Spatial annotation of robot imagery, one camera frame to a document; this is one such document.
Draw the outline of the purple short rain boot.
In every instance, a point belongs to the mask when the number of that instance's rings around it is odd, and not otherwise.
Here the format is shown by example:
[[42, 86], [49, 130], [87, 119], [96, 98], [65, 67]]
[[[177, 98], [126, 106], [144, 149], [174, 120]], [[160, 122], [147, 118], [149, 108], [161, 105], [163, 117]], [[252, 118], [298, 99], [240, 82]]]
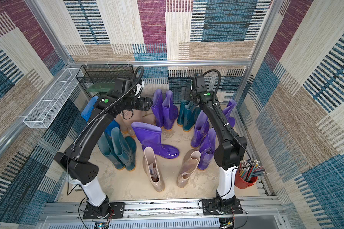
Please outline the purple short rain boot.
[[143, 150], [151, 147], [156, 155], [166, 159], [175, 159], [179, 156], [179, 149], [161, 142], [162, 129], [160, 127], [143, 122], [133, 122], [131, 126]]

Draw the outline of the blue rain boot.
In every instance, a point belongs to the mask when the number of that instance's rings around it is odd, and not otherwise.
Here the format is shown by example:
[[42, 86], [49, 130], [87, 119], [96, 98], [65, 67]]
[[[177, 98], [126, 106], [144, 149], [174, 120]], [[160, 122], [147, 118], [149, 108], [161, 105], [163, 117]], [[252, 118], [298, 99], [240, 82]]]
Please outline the blue rain boot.
[[86, 105], [86, 107], [83, 109], [81, 116], [85, 119], [86, 122], [90, 119], [91, 113], [94, 109], [94, 104], [96, 103], [97, 100], [98, 100], [98, 96], [92, 97], [90, 101], [88, 102], [88, 104]]
[[111, 132], [114, 128], [120, 128], [119, 123], [117, 123], [115, 120], [113, 120], [106, 128], [105, 133], [108, 136], [111, 136]]

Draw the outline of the large teal rain boot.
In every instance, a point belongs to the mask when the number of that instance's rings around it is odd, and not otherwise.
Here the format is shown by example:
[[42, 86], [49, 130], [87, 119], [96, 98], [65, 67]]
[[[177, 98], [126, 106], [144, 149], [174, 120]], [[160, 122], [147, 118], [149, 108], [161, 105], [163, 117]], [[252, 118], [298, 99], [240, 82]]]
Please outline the large teal rain boot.
[[136, 142], [131, 136], [124, 137], [119, 128], [111, 131], [113, 148], [118, 159], [124, 164], [127, 171], [136, 167]]

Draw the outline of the slim teal rain boot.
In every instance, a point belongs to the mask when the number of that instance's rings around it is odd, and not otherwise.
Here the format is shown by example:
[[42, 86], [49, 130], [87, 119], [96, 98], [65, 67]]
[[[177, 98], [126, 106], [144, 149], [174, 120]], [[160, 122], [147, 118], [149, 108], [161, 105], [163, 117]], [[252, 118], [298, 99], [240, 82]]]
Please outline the slim teal rain boot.
[[125, 165], [120, 161], [115, 153], [110, 136], [108, 136], [106, 133], [103, 133], [97, 144], [101, 153], [112, 162], [117, 170], [122, 170], [125, 168]]

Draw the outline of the beige short rain boot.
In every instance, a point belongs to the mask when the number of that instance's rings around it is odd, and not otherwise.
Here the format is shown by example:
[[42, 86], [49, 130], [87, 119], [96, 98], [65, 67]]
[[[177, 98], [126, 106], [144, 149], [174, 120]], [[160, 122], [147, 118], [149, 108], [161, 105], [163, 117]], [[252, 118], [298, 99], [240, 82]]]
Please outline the beige short rain boot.
[[151, 147], [144, 149], [144, 156], [142, 159], [143, 169], [148, 180], [152, 184], [156, 192], [162, 192], [165, 188], [162, 174], [159, 171], [157, 159], [154, 150]]

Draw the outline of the beige slim rain boot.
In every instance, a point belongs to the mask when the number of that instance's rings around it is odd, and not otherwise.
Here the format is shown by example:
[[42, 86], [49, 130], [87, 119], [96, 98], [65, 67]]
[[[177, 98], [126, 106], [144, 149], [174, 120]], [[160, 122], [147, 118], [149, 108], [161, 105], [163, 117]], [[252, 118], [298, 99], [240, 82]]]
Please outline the beige slim rain boot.
[[135, 132], [131, 126], [133, 122], [143, 122], [147, 124], [155, 124], [155, 116], [152, 112], [140, 110], [124, 110], [114, 119], [118, 124], [123, 134], [129, 134], [131, 137], [136, 137]]

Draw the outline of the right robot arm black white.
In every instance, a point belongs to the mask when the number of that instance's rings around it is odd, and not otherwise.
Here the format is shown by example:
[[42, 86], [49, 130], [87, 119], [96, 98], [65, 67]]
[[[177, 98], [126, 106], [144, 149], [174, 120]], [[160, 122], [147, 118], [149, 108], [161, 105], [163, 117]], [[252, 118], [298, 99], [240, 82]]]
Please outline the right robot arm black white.
[[[209, 91], [205, 85], [204, 77], [215, 72], [218, 83], [214, 91]], [[214, 128], [219, 146], [214, 152], [214, 160], [219, 166], [219, 184], [216, 196], [212, 199], [202, 199], [204, 215], [242, 214], [239, 200], [235, 195], [235, 178], [240, 162], [244, 158], [247, 140], [240, 137], [229, 124], [223, 114], [217, 98], [217, 91], [221, 83], [221, 73], [218, 70], [209, 70], [205, 73], [195, 73], [191, 77], [191, 87], [183, 87], [181, 98], [193, 101], [207, 115]]]

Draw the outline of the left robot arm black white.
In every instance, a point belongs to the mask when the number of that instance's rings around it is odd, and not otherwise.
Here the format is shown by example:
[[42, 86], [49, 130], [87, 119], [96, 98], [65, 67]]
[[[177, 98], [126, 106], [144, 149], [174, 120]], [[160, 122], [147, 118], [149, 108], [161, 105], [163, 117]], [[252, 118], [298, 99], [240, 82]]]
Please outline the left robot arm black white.
[[143, 74], [144, 67], [139, 66], [132, 80], [116, 79], [114, 89], [101, 95], [95, 102], [90, 120], [77, 139], [65, 152], [57, 152], [54, 157], [70, 178], [80, 184], [87, 198], [88, 213], [99, 219], [108, 216], [111, 206], [97, 180], [99, 168], [89, 162], [90, 156], [98, 140], [117, 115], [125, 110], [150, 110], [152, 99], [141, 96], [144, 88]]

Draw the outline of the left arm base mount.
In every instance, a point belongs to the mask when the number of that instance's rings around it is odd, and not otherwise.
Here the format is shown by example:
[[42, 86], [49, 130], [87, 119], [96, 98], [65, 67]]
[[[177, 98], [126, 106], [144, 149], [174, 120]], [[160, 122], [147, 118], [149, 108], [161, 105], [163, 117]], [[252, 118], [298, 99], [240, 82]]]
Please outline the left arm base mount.
[[125, 202], [109, 202], [108, 197], [99, 207], [87, 201], [82, 219], [121, 219], [124, 214]]

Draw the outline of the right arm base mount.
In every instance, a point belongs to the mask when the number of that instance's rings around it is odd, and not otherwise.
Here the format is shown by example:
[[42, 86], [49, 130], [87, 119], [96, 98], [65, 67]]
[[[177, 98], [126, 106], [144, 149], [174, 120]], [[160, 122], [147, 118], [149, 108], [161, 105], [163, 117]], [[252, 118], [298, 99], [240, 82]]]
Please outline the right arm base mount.
[[203, 210], [204, 215], [221, 216], [230, 214], [243, 214], [240, 200], [235, 195], [230, 198], [219, 196], [216, 191], [216, 197], [212, 199], [203, 198], [198, 201], [198, 207]]

